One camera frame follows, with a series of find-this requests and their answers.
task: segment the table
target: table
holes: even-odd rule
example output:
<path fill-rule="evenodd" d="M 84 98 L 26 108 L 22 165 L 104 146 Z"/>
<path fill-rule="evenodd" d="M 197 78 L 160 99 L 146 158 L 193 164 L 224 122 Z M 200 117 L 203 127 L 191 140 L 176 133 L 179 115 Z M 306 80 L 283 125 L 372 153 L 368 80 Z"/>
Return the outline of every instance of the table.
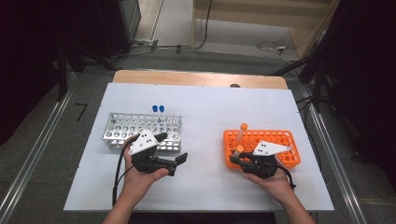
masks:
<path fill-rule="evenodd" d="M 209 1 L 193 1 L 192 46 L 196 19 L 206 19 Z M 214 0 L 209 19 L 288 27 L 302 58 L 330 24 L 338 4 L 339 0 Z"/>
<path fill-rule="evenodd" d="M 247 181 L 241 171 L 225 166 L 222 132 L 237 128 L 241 122 L 247 122 L 251 129 L 291 131 L 302 158 L 302 162 L 290 170 L 297 185 L 296 194 L 307 210 L 333 210 L 297 106 L 282 77 L 119 71 L 113 82 L 107 87 L 93 124 L 65 211 L 111 209 L 119 152 L 108 149 L 102 140 L 108 114 L 148 113 L 152 105 L 158 104 L 176 108 L 183 117 L 182 152 L 189 152 L 189 157 L 177 167 L 175 176 L 168 176 L 151 187 L 136 206 L 138 211 L 281 210 L 268 193 Z M 233 83 L 242 88 L 227 88 Z M 272 89 L 258 89 L 259 86 Z M 236 100 L 238 107 L 225 99 Z M 255 105 L 256 109 L 250 109 L 249 105 L 257 99 L 260 103 Z"/>

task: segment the desk panel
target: desk panel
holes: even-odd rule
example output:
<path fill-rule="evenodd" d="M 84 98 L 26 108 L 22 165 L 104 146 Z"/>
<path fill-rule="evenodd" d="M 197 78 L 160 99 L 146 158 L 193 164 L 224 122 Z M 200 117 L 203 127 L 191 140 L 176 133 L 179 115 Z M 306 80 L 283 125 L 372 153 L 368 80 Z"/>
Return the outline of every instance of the desk panel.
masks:
<path fill-rule="evenodd" d="M 120 152 L 111 151 L 102 140 L 108 114 L 145 114 L 150 113 L 153 105 L 165 105 L 183 117 L 182 152 L 189 152 L 189 157 L 177 168 L 175 176 L 156 182 L 136 210 L 282 209 L 267 192 L 246 180 L 242 171 L 225 166 L 222 132 L 237 128 L 242 122 L 250 129 L 291 131 L 302 159 L 290 169 L 297 185 L 296 194 L 307 210 L 333 210 L 290 91 L 118 83 L 108 84 L 64 210 L 111 209 Z"/>

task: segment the floor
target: floor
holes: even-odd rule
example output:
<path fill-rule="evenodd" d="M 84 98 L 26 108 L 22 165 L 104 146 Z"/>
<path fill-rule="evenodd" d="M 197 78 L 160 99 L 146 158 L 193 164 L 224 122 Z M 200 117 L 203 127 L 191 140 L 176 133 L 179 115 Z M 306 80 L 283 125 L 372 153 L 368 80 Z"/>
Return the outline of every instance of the floor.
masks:
<path fill-rule="evenodd" d="M 158 39 L 159 45 L 188 45 L 190 43 L 191 1 L 153 0 L 140 1 L 140 3 L 143 17 L 148 19 L 142 21 L 136 39 Z M 197 21 L 196 27 L 195 39 L 196 44 L 199 44 L 202 37 L 202 33 L 199 32 L 200 21 Z M 263 75 L 285 66 L 286 63 L 281 59 L 298 60 L 296 52 L 292 49 L 283 52 L 269 49 L 268 44 L 277 40 L 281 40 L 277 44 L 287 41 L 292 47 L 287 29 L 282 27 L 247 26 L 241 23 L 210 21 L 207 36 L 206 43 L 199 52 L 185 51 L 175 54 L 173 50 L 163 50 L 140 54 L 149 50 L 134 49 L 129 55 L 115 61 L 115 65 L 123 66 L 125 69 L 192 70 Z M 258 49 L 256 44 L 261 42 L 264 43 Z M 282 76 L 287 80 L 288 87 L 296 100 L 310 95 L 311 89 L 310 85 L 302 85 L 298 82 L 296 76 L 300 71 L 301 69 L 296 69 Z M 57 88 L 55 87 L 25 119 L 12 138 L 0 146 L 0 194 L 2 197 L 9 192 L 8 188 L 14 183 L 25 160 L 33 158 L 33 155 L 27 152 L 35 148 L 42 149 L 36 154 L 40 160 L 34 167 L 31 167 L 31 173 L 27 176 L 29 182 L 22 185 L 21 194 L 15 198 L 16 203 L 8 209 L 13 212 L 4 216 L 5 209 L 2 205 L 0 223 L 7 223 L 6 220 L 8 223 L 98 223 L 103 220 L 106 212 L 65 213 L 63 207 L 106 84 L 111 82 L 113 76 L 113 71 L 108 71 L 100 65 L 88 66 L 84 74 L 73 73 L 69 78 L 71 88 L 67 101 L 56 103 Z M 88 106 L 81 119 L 77 121 L 82 109 L 79 104 Z M 353 147 L 349 143 L 342 121 L 331 113 L 326 105 L 321 105 L 321 107 L 320 117 L 326 124 L 332 146 L 342 163 L 365 218 L 356 220 L 351 215 L 351 208 L 347 206 L 347 198 L 336 176 L 337 172 L 332 166 L 331 155 L 324 144 L 326 141 L 318 131 L 316 122 L 318 115 L 315 112 L 307 116 L 307 127 L 312 134 L 311 141 L 318 149 L 318 161 L 322 167 L 323 178 L 328 183 L 328 191 L 335 210 L 313 213 L 313 216 L 320 223 L 394 222 L 395 192 L 384 173 L 375 165 L 350 159 Z M 54 116 L 54 108 L 60 108 L 62 115 Z M 49 136 L 43 136 L 41 131 L 48 127 L 49 118 L 55 118 L 52 122 L 55 126 L 54 129 L 47 128 Z M 37 139 L 44 139 L 44 144 L 38 146 L 35 143 Z M 276 213 L 276 220 L 277 223 L 287 223 L 282 213 Z"/>

